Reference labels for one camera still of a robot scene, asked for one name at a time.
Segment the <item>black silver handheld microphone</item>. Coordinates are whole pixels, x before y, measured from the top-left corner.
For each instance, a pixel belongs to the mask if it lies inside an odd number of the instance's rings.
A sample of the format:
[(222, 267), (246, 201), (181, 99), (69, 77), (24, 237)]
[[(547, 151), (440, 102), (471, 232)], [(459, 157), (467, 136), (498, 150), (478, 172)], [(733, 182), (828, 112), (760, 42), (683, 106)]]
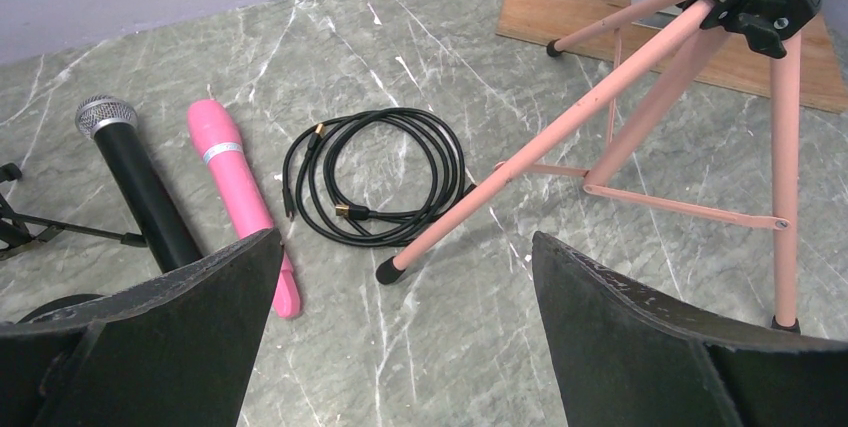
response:
[(127, 102), (108, 95), (83, 101), (75, 125), (91, 139), (164, 273), (203, 258), (179, 209), (138, 135), (138, 116)]

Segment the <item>wooden board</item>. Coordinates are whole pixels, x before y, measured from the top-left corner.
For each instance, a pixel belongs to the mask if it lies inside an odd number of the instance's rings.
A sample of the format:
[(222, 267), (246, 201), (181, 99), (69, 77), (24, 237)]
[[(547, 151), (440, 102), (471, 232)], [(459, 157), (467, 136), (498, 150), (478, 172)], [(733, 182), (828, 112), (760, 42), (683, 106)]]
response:
[[(628, 6), (630, 0), (503, 0), (497, 33), (547, 45)], [(749, 51), (745, 39), (731, 37), (701, 71), (698, 81), (748, 94), (770, 94), (770, 65)], [(842, 113), (847, 89), (828, 33), (818, 14), (803, 31), (800, 103), (804, 107)]]

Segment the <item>black tripod mic stand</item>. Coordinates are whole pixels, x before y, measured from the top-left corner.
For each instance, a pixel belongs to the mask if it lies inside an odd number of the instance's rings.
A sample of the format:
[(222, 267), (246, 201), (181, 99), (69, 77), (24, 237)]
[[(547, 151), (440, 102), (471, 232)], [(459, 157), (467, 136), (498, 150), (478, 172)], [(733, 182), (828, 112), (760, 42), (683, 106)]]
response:
[(147, 247), (147, 242), (141, 234), (112, 232), (22, 214), (11, 206), (4, 195), (1, 196), (2, 261), (46, 244), (64, 232), (109, 239), (125, 246), (137, 248)]

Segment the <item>pink small microphone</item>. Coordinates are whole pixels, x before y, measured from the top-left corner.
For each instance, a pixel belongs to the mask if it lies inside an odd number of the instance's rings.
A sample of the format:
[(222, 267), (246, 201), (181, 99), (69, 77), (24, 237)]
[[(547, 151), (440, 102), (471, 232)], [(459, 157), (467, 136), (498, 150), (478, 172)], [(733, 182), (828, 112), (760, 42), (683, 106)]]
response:
[(272, 228), (274, 221), (248, 165), (240, 131), (225, 107), (212, 99), (191, 104), (187, 127), (236, 234), (245, 238)]

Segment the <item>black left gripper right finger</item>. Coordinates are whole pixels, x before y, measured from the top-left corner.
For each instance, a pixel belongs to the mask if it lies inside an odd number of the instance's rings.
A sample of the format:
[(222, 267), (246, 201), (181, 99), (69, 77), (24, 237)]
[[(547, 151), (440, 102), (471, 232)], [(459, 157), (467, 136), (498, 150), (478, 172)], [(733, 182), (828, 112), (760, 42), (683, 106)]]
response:
[(532, 239), (572, 426), (843, 426), (847, 346), (699, 309), (555, 237)]

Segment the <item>black round-base mic stand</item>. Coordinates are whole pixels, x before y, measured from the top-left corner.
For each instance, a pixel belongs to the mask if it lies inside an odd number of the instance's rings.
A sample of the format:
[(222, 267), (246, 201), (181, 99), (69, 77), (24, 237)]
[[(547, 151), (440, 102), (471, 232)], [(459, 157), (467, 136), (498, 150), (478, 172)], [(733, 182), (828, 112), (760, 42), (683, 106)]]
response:
[(101, 298), (100, 294), (73, 294), (43, 304), (22, 317), (18, 324), (30, 322), (50, 312)]

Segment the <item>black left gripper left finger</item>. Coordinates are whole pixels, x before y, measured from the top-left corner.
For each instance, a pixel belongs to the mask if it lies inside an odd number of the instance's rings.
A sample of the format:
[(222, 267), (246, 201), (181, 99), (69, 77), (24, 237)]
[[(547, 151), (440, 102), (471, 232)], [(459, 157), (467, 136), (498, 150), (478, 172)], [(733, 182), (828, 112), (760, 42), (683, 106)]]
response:
[(1, 327), (5, 426), (234, 426), (282, 261), (275, 229)]

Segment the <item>pink tripod music stand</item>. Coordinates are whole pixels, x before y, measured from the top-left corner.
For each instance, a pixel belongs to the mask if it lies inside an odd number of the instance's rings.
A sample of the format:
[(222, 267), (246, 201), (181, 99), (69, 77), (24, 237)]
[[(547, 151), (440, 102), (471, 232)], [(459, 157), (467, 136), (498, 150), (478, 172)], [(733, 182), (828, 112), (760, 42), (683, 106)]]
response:
[[(568, 47), (679, 4), (682, 12), (665, 28), (569, 107), (541, 133), (496, 169), (457, 205), (450, 208), (397, 255), (375, 272), (383, 285), (396, 282), (431, 247), (526, 172), (561, 175), (564, 168), (542, 163), (542, 158), (602, 108), (613, 108), (616, 98), (659, 61), (667, 67), (631, 117), (620, 129), (610, 129), (601, 158), (580, 172), (585, 192), (657, 209), (765, 228), (774, 239), (775, 329), (798, 332), (797, 223), (800, 129), (802, 31), (818, 13), (821, 0), (643, 0), (592, 25), (549, 43), (556, 57)], [(770, 62), (772, 212), (768, 216), (709, 208), (698, 204), (638, 194), (609, 186), (610, 179), (668, 113), (688, 85), (706, 67), (726, 40), (738, 34), (749, 49)]]

